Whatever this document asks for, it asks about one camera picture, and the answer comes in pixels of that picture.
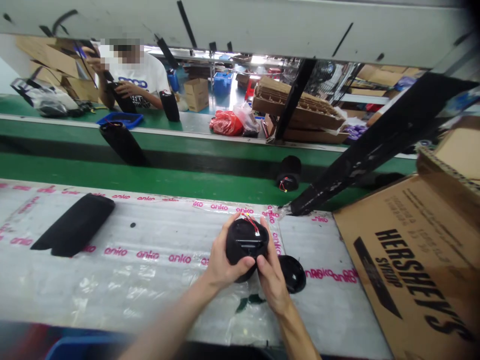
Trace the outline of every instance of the blue bin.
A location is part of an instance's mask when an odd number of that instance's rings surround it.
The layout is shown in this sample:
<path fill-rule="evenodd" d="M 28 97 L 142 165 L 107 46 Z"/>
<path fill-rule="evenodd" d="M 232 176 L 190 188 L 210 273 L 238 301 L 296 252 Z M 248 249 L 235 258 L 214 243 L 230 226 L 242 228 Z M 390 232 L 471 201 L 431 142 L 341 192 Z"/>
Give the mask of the blue bin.
<path fill-rule="evenodd" d="M 102 117 L 96 123 L 98 125 L 103 125 L 111 122 L 119 122 L 124 124 L 127 129 L 133 129 L 143 119 L 144 119 L 144 116 L 142 114 L 130 114 L 126 112 L 111 112 L 107 116 Z"/>
<path fill-rule="evenodd" d="M 180 89 L 179 78 L 177 77 L 177 70 L 169 70 L 166 76 L 170 82 L 171 89 L 177 93 Z"/>
<path fill-rule="evenodd" d="M 233 73 L 217 72 L 213 77 L 213 92 L 218 96 L 230 94 L 232 89 Z"/>
<path fill-rule="evenodd" d="M 45 360 L 87 360 L 90 348 L 124 344 L 126 340 L 119 335 L 62 337 L 51 347 Z"/>

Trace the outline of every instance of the plastic sheet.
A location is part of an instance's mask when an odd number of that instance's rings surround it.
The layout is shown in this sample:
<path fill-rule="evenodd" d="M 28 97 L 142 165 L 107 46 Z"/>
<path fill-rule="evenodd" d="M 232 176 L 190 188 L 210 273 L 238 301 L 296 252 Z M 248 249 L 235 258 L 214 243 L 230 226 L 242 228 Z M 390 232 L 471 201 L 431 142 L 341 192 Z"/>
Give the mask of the plastic sheet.
<path fill-rule="evenodd" d="M 29 250 L 88 192 L 110 197 L 116 206 L 83 252 L 60 258 Z M 294 256 L 306 270 L 305 289 L 291 297 L 322 354 L 391 358 L 331 213 L 283 217 L 272 205 L 13 180 L 0 180 L 0 203 L 3 320 L 136 332 L 198 279 L 222 224 L 242 211 L 266 216 L 277 253 Z M 222 291 L 189 338 L 280 345 L 268 305 L 250 299 L 265 299 L 257 273 Z"/>

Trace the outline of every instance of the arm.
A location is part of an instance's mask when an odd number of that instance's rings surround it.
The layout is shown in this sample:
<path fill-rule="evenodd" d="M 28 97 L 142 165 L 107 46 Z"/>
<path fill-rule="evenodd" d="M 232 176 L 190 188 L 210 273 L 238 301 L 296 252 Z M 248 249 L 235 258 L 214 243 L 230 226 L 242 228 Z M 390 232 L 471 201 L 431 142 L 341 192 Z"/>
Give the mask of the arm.
<path fill-rule="evenodd" d="M 162 104 L 162 100 L 160 100 L 160 98 L 154 96 L 153 94 L 149 93 L 148 91 L 144 90 L 144 94 L 142 94 L 142 96 L 147 99 L 150 104 L 152 104 L 154 107 L 156 107 L 157 109 L 163 109 L 164 106 Z"/>
<path fill-rule="evenodd" d="M 170 360 L 185 341 L 195 320 L 219 293 L 245 274 L 254 264 L 252 257 L 244 257 L 232 266 L 225 254 L 227 232 L 240 216 L 236 213 L 223 225 L 213 242 L 208 267 L 202 276 L 164 311 L 154 324 L 120 357 L 120 360 Z"/>
<path fill-rule="evenodd" d="M 121 94 L 123 99 L 129 98 L 132 95 L 140 95 L 140 96 L 143 96 L 145 99 L 147 99 L 150 102 L 150 104 L 152 104 L 157 109 L 164 108 L 164 106 L 162 105 L 162 100 L 160 100 L 160 98 L 149 93 L 147 90 L 141 88 L 140 86 L 137 86 L 129 81 L 119 81 L 119 83 L 121 85 L 117 86 L 115 88 L 115 91 L 118 94 Z"/>
<path fill-rule="evenodd" d="M 108 70 L 105 63 L 102 62 L 102 59 L 98 57 L 91 57 L 89 54 L 94 54 L 94 51 L 86 46 L 81 48 L 86 55 L 86 62 L 91 66 L 93 71 L 98 76 L 98 96 L 100 97 L 101 102 L 107 108 L 111 109 L 115 105 L 115 98 L 107 89 L 107 79 L 105 79 L 104 71 Z"/>
<path fill-rule="evenodd" d="M 266 258 L 260 255 L 256 259 L 260 283 L 268 305 L 278 320 L 288 358 L 290 360 L 321 360 L 287 291 L 269 225 L 265 218 L 262 218 L 260 223 L 268 229 L 270 236 Z"/>

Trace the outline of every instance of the cardboard box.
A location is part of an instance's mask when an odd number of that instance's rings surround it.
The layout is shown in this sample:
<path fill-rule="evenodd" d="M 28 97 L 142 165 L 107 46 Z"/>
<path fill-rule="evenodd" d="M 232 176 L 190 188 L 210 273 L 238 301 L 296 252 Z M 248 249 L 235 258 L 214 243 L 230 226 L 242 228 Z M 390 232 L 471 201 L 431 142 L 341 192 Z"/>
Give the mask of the cardboard box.
<path fill-rule="evenodd" d="M 238 86 L 240 88 L 245 88 L 246 89 L 248 84 L 249 84 L 249 79 L 250 79 L 249 74 L 238 73 L 236 75 L 236 81 L 238 82 Z"/>
<path fill-rule="evenodd" d="M 353 95 L 367 95 L 367 96 L 379 96 L 379 97 L 384 96 L 386 93 L 385 90 L 358 89 L 354 87 L 351 87 L 349 91 L 350 91 L 350 94 L 353 94 Z"/>
<path fill-rule="evenodd" d="M 371 83 L 393 87 L 403 76 L 402 73 L 381 70 L 376 66 L 367 64 L 362 67 L 356 77 Z"/>
<path fill-rule="evenodd" d="M 360 111 L 360 110 L 345 110 L 345 109 L 342 109 L 344 112 L 346 112 L 347 116 L 349 118 L 358 118 L 360 120 L 362 120 L 365 115 L 367 115 L 367 112 L 366 111 Z"/>
<path fill-rule="evenodd" d="M 408 76 L 408 77 L 411 77 L 411 78 L 417 78 L 417 77 L 420 77 L 421 75 L 424 74 L 424 70 L 420 70 L 419 68 L 417 67 L 409 67 L 408 69 L 406 69 L 403 73 L 403 76 Z"/>
<path fill-rule="evenodd" d="M 334 213 L 396 359 L 477 358 L 479 150 L 480 118 L 463 119 L 418 174 Z"/>
<path fill-rule="evenodd" d="M 209 106 L 209 81 L 197 78 L 183 84 L 188 110 L 199 112 Z"/>
<path fill-rule="evenodd" d="M 264 122 L 267 129 L 266 136 L 269 137 L 274 133 L 276 125 L 269 114 L 265 114 Z M 347 132 L 340 132 L 335 136 L 321 130 L 304 130 L 288 127 L 283 134 L 283 139 L 293 142 L 341 144 L 349 137 L 349 135 L 350 134 Z"/>
<path fill-rule="evenodd" d="M 44 81 L 48 84 L 53 84 L 57 87 L 61 85 L 62 77 L 65 75 L 64 73 L 49 67 L 45 67 L 36 60 L 30 60 L 30 73 L 33 74 L 38 68 L 41 69 L 36 75 L 36 79 Z"/>
<path fill-rule="evenodd" d="M 18 48 L 51 69 L 77 79 L 90 79 L 89 74 L 95 78 L 93 69 L 84 65 L 73 51 L 71 40 L 36 36 L 16 36 L 15 39 Z"/>
<path fill-rule="evenodd" d="M 385 70 L 389 71 L 391 73 L 399 73 L 402 74 L 405 70 L 407 70 L 406 67 L 404 66 L 389 66 L 389 65 L 384 65 L 380 68 L 380 70 Z"/>
<path fill-rule="evenodd" d="M 385 96 L 387 98 L 389 98 L 390 100 L 392 100 L 394 97 L 396 97 L 398 94 L 400 94 L 401 91 L 398 91 L 398 90 L 388 90 L 386 93 L 385 93 Z"/>
<path fill-rule="evenodd" d="M 62 78 L 62 86 L 67 89 L 68 94 L 75 99 L 99 102 L 99 90 L 91 80 L 82 80 L 74 77 Z"/>
<path fill-rule="evenodd" d="M 53 37 L 15 36 L 17 48 L 47 66 L 49 65 L 48 45 L 55 45 L 56 42 L 57 40 Z"/>
<path fill-rule="evenodd" d="M 255 111 L 280 116 L 284 110 L 290 86 L 262 77 L 255 87 L 251 108 Z M 293 112 L 290 123 L 297 128 L 337 130 L 345 122 L 327 101 L 304 92 Z"/>

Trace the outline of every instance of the person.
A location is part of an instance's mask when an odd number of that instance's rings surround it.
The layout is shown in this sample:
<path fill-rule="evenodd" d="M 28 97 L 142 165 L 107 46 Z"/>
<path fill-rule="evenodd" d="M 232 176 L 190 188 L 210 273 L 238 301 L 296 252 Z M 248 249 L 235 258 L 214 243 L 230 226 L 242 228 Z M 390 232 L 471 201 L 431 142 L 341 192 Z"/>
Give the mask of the person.
<path fill-rule="evenodd" d="M 82 47 L 86 62 L 96 73 L 95 83 L 101 102 L 109 109 L 115 105 L 114 96 L 107 89 L 104 75 L 108 70 L 113 81 L 120 83 L 115 91 L 123 95 L 123 98 L 131 97 L 138 108 L 163 109 L 160 93 L 170 93 L 170 87 L 167 72 L 160 60 L 143 51 L 140 44 L 128 44 L 118 40 L 111 42 L 114 45 L 103 44 L 95 47 L 100 58 L 92 56 L 93 49 Z"/>
<path fill-rule="evenodd" d="M 163 312 L 151 328 L 137 338 L 119 360 L 172 359 L 209 302 L 255 264 L 255 259 L 249 256 L 242 258 L 236 265 L 230 265 L 227 260 L 227 232 L 239 216 L 240 212 L 232 215 L 214 240 L 206 271 L 173 307 Z M 259 255 L 256 259 L 260 284 L 268 305 L 276 315 L 288 357 L 291 360 L 321 360 L 287 291 L 269 225 L 265 218 L 260 223 L 269 234 L 266 257 Z"/>

